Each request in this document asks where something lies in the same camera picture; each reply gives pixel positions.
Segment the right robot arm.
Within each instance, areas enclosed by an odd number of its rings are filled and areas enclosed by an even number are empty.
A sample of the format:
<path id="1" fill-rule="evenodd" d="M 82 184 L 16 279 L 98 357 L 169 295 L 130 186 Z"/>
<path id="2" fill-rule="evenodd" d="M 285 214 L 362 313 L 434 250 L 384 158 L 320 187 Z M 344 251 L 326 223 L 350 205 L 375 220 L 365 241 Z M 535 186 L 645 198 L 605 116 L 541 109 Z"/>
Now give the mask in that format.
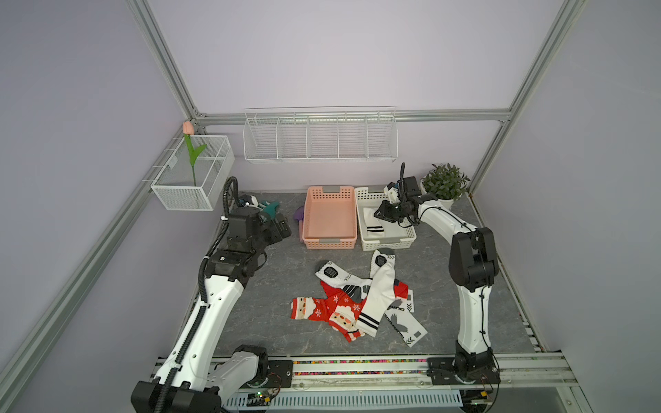
<path id="1" fill-rule="evenodd" d="M 385 187 L 387 196 L 375 218 L 411 226 L 429 225 L 450 245 L 449 274 L 458 289 L 460 327 L 450 368 L 430 365 L 430 373 L 451 374 L 464 384 L 500 383 L 500 366 L 489 337 L 489 299 L 499 274 L 495 237 L 449 211 L 433 194 L 424 194 L 415 177 L 406 175 Z"/>

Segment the red fuzzy sock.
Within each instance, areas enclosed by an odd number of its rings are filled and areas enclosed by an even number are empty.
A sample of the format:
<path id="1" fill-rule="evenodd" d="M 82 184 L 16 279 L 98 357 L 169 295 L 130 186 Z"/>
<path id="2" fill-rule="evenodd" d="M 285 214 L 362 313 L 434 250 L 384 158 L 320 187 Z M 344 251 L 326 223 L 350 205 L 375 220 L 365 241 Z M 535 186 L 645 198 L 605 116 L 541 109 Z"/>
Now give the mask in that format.
<path id="1" fill-rule="evenodd" d="M 394 294 L 397 299 L 407 299 L 409 295 L 409 286 L 401 280 L 394 280 Z"/>

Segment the white black striped sock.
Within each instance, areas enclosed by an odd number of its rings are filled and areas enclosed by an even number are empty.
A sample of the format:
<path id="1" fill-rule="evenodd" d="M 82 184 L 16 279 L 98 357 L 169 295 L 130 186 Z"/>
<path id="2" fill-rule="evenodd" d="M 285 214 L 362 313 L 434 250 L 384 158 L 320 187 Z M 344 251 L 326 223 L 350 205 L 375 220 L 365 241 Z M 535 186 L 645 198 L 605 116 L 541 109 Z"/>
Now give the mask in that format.
<path id="1" fill-rule="evenodd" d="M 363 217 L 364 229 L 363 235 L 365 239 L 388 239 L 389 237 L 397 237 L 398 231 L 392 223 L 377 220 L 373 217 L 376 208 L 363 208 L 361 216 Z"/>

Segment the white sock grey toe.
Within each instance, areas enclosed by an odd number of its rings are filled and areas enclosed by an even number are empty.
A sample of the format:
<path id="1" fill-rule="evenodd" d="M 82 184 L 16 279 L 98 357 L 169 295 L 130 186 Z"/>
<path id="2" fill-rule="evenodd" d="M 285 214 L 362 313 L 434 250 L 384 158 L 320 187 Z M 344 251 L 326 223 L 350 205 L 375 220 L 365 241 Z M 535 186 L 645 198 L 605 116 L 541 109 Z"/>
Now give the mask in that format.
<path id="1" fill-rule="evenodd" d="M 367 336 L 376 337 L 380 320 L 395 301 L 394 267 L 394 250 L 385 248 L 374 252 L 370 267 L 370 289 L 356 319 L 356 328 Z"/>

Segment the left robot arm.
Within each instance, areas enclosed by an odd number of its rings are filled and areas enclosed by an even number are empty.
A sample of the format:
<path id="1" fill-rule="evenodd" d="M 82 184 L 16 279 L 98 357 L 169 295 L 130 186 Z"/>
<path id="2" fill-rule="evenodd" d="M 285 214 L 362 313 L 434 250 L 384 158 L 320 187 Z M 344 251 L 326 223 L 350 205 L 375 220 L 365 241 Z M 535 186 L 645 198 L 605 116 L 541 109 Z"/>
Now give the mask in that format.
<path id="1" fill-rule="evenodd" d="M 253 345 L 234 350 L 214 385 L 208 373 L 234 306 L 268 260 L 266 249 L 292 232 L 283 214 L 267 213 L 240 198 L 236 177 L 225 181 L 221 199 L 225 214 L 198 269 L 195 308 L 154 377 L 134 387 L 130 401 L 137 412 L 222 412 L 243 385 L 268 380 L 267 350 Z"/>

